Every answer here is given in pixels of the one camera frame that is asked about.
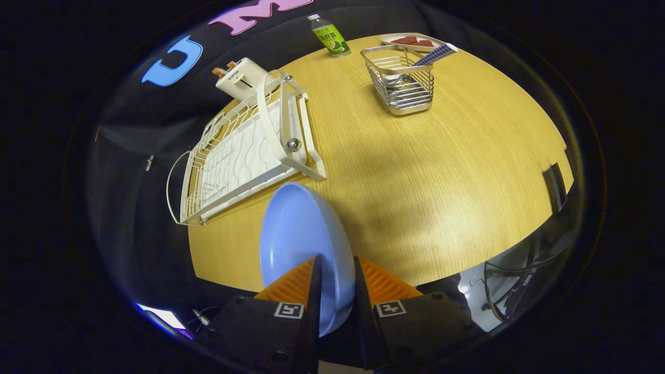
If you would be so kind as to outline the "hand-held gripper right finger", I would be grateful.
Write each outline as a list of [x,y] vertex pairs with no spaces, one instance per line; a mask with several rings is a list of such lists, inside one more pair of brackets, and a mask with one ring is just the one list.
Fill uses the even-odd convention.
[[473,321],[442,292],[422,293],[372,261],[354,257],[355,309],[364,369],[424,372],[473,340]]

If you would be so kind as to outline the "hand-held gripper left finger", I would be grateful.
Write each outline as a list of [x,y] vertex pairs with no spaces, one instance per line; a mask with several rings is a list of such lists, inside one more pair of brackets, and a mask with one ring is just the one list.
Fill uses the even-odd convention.
[[211,320],[208,349],[241,372],[318,372],[322,277],[313,257],[254,297],[232,298]]

